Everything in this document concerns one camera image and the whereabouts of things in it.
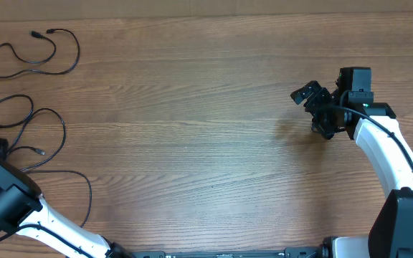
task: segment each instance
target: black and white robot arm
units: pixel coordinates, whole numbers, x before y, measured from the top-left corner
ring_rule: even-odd
[[[395,258],[398,254],[413,257],[413,171],[395,139],[369,118],[394,134],[412,163],[413,152],[402,137],[391,108],[386,103],[374,103],[369,68],[342,68],[337,85],[338,89],[331,94],[312,81],[291,94],[291,98],[297,104],[307,100],[305,111],[313,115],[314,132],[331,139],[335,133],[346,131],[370,160],[387,196],[370,234],[327,238],[319,247],[288,247],[279,252],[191,253],[176,257]],[[6,148],[7,142],[0,139],[0,231],[31,237],[71,258],[175,257],[163,252],[147,255],[144,252],[139,257],[137,252],[127,252],[120,245],[66,219],[47,204],[35,182],[4,161]]]

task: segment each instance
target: cable plug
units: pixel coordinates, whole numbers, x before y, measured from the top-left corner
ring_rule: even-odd
[[[43,151],[43,150],[41,150],[41,149],[35,149],[34,150],[36,153],[38,153],[38,154],[40,154],[40,155],[46,155],[46,153]]]
[[[30,34],[32,37],[35,37],[35,38],[37,38],[37,39],[43,39],[43,38],[44,38],[44,36],[42,36],[42,34],[40,34],[39,32],[30,31],[29,34]]]

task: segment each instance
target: wooden tabletop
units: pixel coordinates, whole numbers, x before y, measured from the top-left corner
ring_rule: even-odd
[[[52,45],[28,31],[65,28],[81,46],[67,75],[0,80],[0,98],[27,94],[67,124],[63,150],[43,169],[92,181],[85,228],[129,250],[283,249],[323,237],[368,234],[384,193],[346,133],[324,140],[290,93],[311,80],[330,91],[339,68],[371,67],[375,101],[389,103],[413,150],[413,13],[101,19],[0,23],[0,44],[43,59]],[[68,68],[66,33],[47,71]],[[25,67],[0,49],[0,75]],[[0,105],[0,123],[20,120],[26,100]],[[0,130],[13,140],[18,128]],[[35,118],[21,145],[52,153],[52,114]],[[43,157],[21,150],[17,167]],[[48,202],[80,223],[87,184],[69,174],[32,178]],[[61,257],[13,236],[0,257]]]

